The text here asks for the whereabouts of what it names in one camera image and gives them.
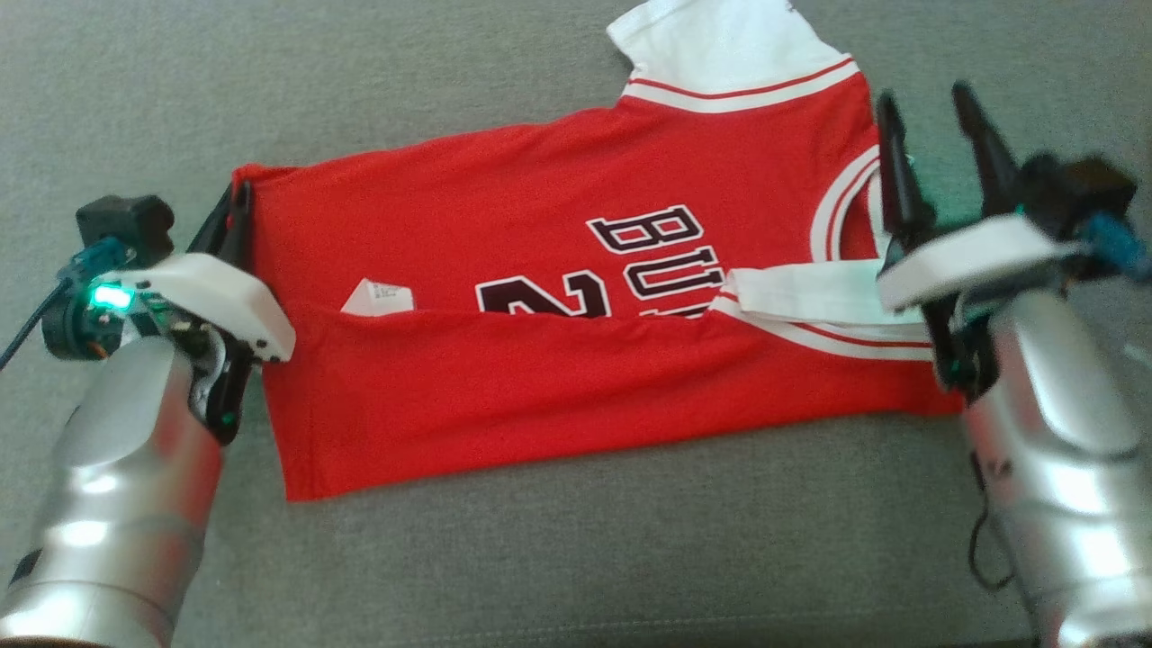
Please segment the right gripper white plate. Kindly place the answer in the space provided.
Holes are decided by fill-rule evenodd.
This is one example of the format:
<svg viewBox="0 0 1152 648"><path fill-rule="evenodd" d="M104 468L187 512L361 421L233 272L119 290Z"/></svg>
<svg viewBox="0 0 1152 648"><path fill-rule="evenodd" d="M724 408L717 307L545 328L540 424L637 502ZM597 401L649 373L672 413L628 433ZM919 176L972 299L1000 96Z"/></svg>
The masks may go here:
<svg viewBox="0 0 1152 648"><path fill-rule="evenodd" d="M884 312L920 312L935 354L939 385L971 398L987 385L991 370L980 357L979 344L967 332L964 299L1060 264L1079 255L1083 246L1049 238L1023 217L1020 165L972 86L955 82L953 105L972 151L984 220L933 238L937 211L924 197L908 157L905 122L896 99L884 92L877 99L876 122L882 227L889 241L876 285Z"/></svg>

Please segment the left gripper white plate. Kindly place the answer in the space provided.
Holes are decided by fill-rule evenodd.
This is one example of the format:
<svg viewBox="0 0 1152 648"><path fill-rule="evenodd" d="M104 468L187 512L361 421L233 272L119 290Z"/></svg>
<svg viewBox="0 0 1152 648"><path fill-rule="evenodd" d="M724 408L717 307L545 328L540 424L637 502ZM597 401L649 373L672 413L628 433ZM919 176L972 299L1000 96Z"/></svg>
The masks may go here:
<svg viewBox="0 0 1152 648"><path fill-rule="evenodd" d="M226 251L234 208L234 265ZM251 183L228 184L185 253L129 269L126 250L83 250L58 271L41 307L41 337L67 361L99 361L137 338L160 337L194 364L191 410L227 446L238 434L255 366L283 364L297 336L251 269Z"/></svg>

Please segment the red basketball jersey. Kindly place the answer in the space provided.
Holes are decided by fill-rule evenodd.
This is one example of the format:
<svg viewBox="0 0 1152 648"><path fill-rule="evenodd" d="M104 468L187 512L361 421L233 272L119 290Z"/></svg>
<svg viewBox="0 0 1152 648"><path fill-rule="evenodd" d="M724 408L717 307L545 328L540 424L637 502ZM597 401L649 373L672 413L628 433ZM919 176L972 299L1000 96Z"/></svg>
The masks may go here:
<svg viewBox="0 0 1152 648"><path fill-rule="evenodd" d="M285 497L818 419L949 416L887 238L869 83L789 0L647 0L617 100L242 166L297 340L264 371Z"/></svg>

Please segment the large grey sofa seat cushion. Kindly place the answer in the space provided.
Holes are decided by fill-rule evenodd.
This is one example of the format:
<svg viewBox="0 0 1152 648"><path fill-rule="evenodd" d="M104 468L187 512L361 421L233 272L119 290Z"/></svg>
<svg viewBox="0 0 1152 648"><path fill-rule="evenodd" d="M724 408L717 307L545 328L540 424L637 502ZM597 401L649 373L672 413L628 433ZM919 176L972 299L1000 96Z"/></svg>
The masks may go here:
<svg viewBox="0 0 1152 648"><path fill-rule="evenodd" d="M0 0L0 349L103 195L185 244L247 163L609 105L639 0ZM950 88L1017 156L1106 156L1152 239L1152 0L793 0L897 95L942 217L979 205ZM968 573L955 419L839 419L285 502L260 382L175 648L1030 648Z"/></svg>

